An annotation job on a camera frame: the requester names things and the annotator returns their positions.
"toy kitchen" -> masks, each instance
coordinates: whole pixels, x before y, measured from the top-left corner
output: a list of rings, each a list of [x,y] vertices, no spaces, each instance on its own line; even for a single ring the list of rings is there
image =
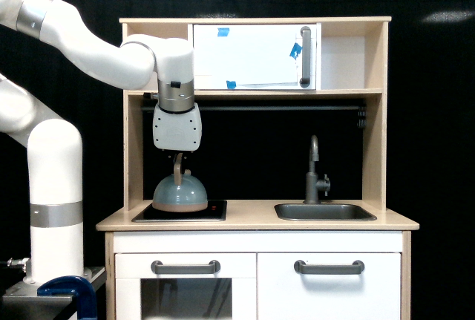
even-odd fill
[[[121,23],[193,44],[203,138],[197,115],[196,151],[155,148],[157,76],[124,91],[124,207],[96,226],[108,320],[410,319],[419,225],[386,207],[390,17]]]

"kettle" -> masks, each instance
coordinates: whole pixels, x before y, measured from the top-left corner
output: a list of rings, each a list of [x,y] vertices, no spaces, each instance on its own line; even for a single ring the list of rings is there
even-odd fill
[[[167,212],[196,212],[208,207],[205,187],[186,169],[182,174],[183,153],[175,157],[173,174],[159,182],[152,207]]]

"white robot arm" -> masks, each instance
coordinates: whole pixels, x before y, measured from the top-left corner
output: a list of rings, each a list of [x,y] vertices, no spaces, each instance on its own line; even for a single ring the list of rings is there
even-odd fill
[[[186,40],[133,35],[117,48],[93,35],[77,9],[61,0],[0,0],[0,24],[58,48],[80,70],[117,88],[141,89],[155,71],[155,146],[194,151],[200,145],[193,48]]]
[[[80,70],[117,88],[141,89],[156,76],[155,146],[174,151],[199,147],[193,48],[187,41],[135,35],[117,48],[93,35],[77,9],[61,0],[0,0],[0,25],[58,48]],[[2,75],[0,132],[28,150],[33,280],[82,275],[79,132]]]

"kettle handle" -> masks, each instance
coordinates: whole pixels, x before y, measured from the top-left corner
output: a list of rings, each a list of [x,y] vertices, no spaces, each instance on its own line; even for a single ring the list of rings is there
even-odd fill
[[[181,160],[183,157],[183,153],[178,153],[175,157],[175,163],[173,166],[173,177],[175,185],[181,185],[182,182],[182,174],[181,174]]]

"oven window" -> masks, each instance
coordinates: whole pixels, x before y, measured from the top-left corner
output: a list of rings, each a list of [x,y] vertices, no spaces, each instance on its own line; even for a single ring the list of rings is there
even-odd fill
[[[230,278],[142,279],[142,320],[232,319]]]

